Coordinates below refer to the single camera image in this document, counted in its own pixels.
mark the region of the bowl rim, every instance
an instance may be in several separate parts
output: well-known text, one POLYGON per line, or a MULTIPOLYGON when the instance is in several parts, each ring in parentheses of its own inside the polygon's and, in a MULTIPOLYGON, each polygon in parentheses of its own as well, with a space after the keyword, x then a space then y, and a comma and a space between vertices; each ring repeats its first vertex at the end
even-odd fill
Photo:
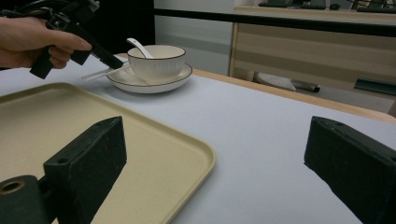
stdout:
POLYGON ((185 49, 183 49, 183 48, 181 48, 181 47, 178 47, 178 46, 173 46, 173 45, 146 45, 146 46, 144 46, 144 47, 152 47, 152 46, 163 46, 163 47, 172 47, 172 48, 182 49, 182 50, 183 50, 183 53, 180 54, 180 55, 174 56, 174 57, 168 57, 168 58, 152 58, 152 59, 149 59, 149 58, 140 58, 140 57, 136 57, 136 56, 133 56, 133 55, 129 54, 129 51, 130 51, 130 50, 132 50, 132 49, 137 49, 137 48, 128 49, 128 51, 127 51, 126 53, 128 54, 128 57, 131 57, 131 58, 143 59, 143 60, 154 60, 154 61, 156 61, 156 60, 159 61, 159 60, 168 60, 168 59, 180 58, 180 57, 182 57, 182 56, 184 56, 184 55, 186 54, 186 50, 185 50, 185 49))

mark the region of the finger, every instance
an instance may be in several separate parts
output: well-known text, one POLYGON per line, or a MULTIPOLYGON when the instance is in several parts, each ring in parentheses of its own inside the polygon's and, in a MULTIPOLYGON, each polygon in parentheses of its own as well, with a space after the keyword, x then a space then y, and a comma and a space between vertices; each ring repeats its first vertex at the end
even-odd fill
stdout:
POLYGON ((71 48, 69 48, 67 46, 62 46, 62 45, 56 45, 55 48, 56 49, 60 49, 60 50, 66 52, 68 54, 73 54, 74 51, 75 51, 74 49, 71 49, 71 48))
POLYGON ((72 49, 67 48, 67 51, 63 49, 59 49, 57 47, 49 48, 49 55, 53 58, 56 58, 60 61, 68 62, 70 60, 71 54, 73 53, 72 49))
POLYGON ((66 46, 70 49, 90 50, 92 45, 83 38, 63 31, 48 30, 46 36, 48 45, 66 46))
POLYGON ((61 60, 53 58, 53 57, 50 57, 49 61, 52 63, 53 68, 57 68, 57 69, 65 68, 67 65, 67 62, 61 61, 61 60))

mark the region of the white saucer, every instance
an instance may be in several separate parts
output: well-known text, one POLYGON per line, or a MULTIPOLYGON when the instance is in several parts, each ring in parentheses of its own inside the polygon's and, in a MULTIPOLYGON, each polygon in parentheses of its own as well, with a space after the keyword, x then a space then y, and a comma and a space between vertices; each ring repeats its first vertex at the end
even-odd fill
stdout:
POLYGON ((166 83, 148 82, 140 77, 137 77, 130 66, 125 66, 124 69, 108 75, 107 78, 114 86, 124 90, 135 93, 158 93, 164 91, 174 90, 187 82, 192 73, 192 68, 188 64, 184 64, 180 74, 174 80, 166 83))

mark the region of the white ceramic bowl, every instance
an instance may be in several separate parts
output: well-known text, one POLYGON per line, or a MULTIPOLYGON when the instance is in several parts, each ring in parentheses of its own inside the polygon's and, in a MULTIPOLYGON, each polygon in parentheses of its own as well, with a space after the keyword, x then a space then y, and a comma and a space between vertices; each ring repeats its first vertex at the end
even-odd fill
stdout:
POLYGON ((128 62, 137 77, 165 83, 180 74, 186 61, 186 50, 166 45, 145 48, 153 59, 145 58, 138 48, 128 50, 128 62))

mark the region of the hand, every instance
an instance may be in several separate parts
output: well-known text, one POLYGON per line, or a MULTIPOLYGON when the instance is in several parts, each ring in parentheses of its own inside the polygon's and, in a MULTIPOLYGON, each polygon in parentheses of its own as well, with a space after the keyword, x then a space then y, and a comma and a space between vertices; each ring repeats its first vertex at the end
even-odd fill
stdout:
POLYGON ((92 46, 77 35, 50 30, 37 18, 0 18, 0 67, 32 67, 46 46, 54 68, 64 68, 70 55, 92 46))

